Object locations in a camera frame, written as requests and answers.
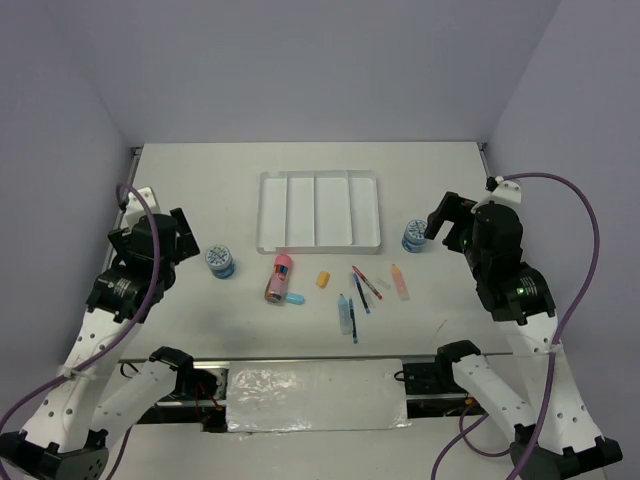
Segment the blue jar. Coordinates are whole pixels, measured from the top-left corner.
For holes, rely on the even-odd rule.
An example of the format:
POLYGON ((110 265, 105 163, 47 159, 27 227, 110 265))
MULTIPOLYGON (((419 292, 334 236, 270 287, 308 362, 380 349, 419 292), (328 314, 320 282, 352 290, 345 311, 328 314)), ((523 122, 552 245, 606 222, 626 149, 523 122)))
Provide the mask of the blue jar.
POLYGON ((402 237, 402 246, 409 253, 420 253, 423 251, 426 238, 427 223, 422 219, 414 219, 407 223, 402 237))
POLYGON ((215 278, 227 279, 235 272, 233 256, 225 245, 211 246, 205 253, 205 261, 215 278))

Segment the orange highlighter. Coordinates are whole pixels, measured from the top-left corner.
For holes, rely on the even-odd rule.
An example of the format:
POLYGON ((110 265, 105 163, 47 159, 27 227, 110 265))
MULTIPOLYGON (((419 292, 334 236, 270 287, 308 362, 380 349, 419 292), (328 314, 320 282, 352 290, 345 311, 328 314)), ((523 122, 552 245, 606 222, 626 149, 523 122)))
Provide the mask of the orange highlighter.
POLYGON ((399 299, 401 301, 408 301, 410 299, 410 295, 408 293, 403 274, 396 264, 391 265, 391 274, 399 299))

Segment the pink tube of markers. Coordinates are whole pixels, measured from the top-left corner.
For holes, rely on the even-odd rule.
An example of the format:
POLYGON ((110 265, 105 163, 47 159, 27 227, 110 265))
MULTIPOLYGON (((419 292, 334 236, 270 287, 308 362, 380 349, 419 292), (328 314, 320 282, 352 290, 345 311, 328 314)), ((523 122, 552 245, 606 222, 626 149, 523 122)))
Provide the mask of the pink tube of markers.
POLYGON ((264 292, 264 298, 268 303, 279 304, 284 301, 292 265, 293 260, 289 255, 279 254, 276 257, 264 292))

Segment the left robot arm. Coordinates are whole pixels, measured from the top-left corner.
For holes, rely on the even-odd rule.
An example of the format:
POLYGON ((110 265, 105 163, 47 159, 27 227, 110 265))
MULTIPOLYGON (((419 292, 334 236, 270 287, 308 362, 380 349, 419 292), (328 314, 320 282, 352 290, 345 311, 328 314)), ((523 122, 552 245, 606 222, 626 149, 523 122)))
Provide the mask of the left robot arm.
POLYGON ((116 251, 87 299, 81 330, 44 399, 18 431, 1 434, 1 458, 35 479, 98 479, 110 448, 158 400, 189 396, 196 385, 191 355, 162 346, 139 373, 103 395, 123 349, 150 308, 175 282, 176 266, 199 248, 181 209, 130 214, 108 239, 116 251))

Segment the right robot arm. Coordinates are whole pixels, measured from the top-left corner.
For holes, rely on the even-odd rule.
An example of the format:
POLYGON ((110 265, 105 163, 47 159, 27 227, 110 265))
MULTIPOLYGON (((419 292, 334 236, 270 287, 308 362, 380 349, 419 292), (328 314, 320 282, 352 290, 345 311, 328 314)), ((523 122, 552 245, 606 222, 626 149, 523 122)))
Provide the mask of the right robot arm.
POLYGON ((577 388, 543 275, 522 259, 523 227, 511 207, 444 195, 427 218, 425 237, 452 227, 443 243, 466 258, 476 292, 498 324, 526 388, 521 397, 470 341, 438 351, 435 380, 477 400, 509 442, 513 479, 569 479, 622 460, 619 443, 603 435, 577 388))

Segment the clear pen cap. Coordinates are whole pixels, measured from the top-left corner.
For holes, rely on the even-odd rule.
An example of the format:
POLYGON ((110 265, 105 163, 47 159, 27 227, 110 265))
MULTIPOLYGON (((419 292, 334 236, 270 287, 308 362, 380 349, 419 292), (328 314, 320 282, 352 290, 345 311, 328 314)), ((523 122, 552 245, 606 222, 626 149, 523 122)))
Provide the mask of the clear pen cap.
POLYGON ((383 279, 381 279, 379 277, 376 277, 376 283, 378 285, 382 286, 386 290, 390 290, 391 289, 391 285, 388 282, 386 282, 385 280, 383 280, 383 279))

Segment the red pen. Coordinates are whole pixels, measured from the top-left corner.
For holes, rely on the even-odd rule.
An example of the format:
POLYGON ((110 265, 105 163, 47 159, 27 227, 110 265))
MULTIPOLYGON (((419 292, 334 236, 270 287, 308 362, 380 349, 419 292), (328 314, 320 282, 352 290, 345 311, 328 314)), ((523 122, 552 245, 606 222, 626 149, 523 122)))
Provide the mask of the red pen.
POLYGON ((366 276, 362 273, 360 269, 358 269, 355 265, 352 265, 352 269, 354 273, 362 280, 362 282, 369 288, 369 290, 379 299, 382 300, 383 297, 381 293, 376 289, 373 283, 366 278, 366 276))

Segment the dark blue pen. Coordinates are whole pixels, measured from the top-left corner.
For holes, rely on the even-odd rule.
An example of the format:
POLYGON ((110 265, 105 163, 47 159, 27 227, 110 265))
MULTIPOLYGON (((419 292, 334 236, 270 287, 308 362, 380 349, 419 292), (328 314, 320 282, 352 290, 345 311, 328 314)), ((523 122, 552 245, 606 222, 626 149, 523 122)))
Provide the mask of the dark blue pen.
POLYGON ((356 288, 357 288, 359 297, 361 299, 363 308, 364 308, 366 314, 370 314, 371 313, 371 309, 370 309, 369 303, 368 303, 368 301, 367 301, 367 299, 365 297, 365 294, 364 294, 360 279, 359 279, 357 273, 353 272, 352 275, 353 275, 353 280, 354 280, 354 283, 356 285, 356 288))

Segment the blue highlighter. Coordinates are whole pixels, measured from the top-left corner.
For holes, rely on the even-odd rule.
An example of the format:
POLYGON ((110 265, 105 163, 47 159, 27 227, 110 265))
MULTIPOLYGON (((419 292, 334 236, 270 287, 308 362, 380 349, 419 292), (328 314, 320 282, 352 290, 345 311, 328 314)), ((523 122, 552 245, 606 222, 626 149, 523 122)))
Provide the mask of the blue highlighter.
POLYGON ((350 316, 350 307, 347 299, 344 297, 343 294, 339 296, 337 306, 338 306, 339 325, 340 325, 341 333, 343 335, 351 335, 352 320, 350 316))

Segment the teal pen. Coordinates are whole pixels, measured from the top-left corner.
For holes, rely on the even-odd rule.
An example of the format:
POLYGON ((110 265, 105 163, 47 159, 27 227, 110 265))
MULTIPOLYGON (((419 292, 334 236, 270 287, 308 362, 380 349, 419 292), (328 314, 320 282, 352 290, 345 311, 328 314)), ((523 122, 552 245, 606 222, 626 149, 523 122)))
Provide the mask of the teal pen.
POLYGON ((348 300, 349 305, 349 316, 351 320, 351 334, 352 334, 352 342, 353 344, 358 344, 358 334, 357 334, 357 326, 356 326, 356 317, 355 317, 355 307, 353 299, 350 297, 348 300))

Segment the white divided organizer tray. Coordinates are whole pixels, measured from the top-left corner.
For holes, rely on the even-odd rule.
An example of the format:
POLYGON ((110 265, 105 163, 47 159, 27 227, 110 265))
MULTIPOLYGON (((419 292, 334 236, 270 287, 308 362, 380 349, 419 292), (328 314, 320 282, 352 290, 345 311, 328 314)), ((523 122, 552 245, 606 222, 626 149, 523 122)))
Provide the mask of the white divided organizer tray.
POLYGON ((369 255, 381 244, 374 171, 260 174, 258 253, 369 255))

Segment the blue highlighter cap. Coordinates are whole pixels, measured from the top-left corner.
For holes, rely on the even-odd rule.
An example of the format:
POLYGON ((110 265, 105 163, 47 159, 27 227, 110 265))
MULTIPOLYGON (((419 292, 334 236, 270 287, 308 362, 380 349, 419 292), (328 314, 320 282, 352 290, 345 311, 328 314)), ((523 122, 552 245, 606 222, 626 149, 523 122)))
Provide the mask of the blue highlighter cap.
POLYGON ((288 292, 285 296, 285 301, 294 305, 303 305, 305 303, 305 298, 301 294, 288 292))

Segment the orange highlighter cap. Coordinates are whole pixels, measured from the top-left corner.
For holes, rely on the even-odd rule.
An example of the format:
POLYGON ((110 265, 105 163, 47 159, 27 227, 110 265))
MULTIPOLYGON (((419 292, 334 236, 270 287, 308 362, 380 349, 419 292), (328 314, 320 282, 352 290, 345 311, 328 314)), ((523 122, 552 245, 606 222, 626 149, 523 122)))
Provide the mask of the orange highlighter cap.
POLYGON ((329 282, 330 279, 330 273, 328 271, 321 271, 316 279, 316 285, 321 288, 324 289, 329 282))

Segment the silver foil tape patch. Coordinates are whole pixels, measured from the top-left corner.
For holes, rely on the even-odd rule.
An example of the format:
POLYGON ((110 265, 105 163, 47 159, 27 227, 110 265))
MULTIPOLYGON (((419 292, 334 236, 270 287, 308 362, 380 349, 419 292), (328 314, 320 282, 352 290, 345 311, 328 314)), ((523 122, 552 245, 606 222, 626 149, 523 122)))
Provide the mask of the silver foil tape patch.
POLYGON ((229 368, 231 432, 364 431, 411 425, 397 359, 238 362, 229 368))

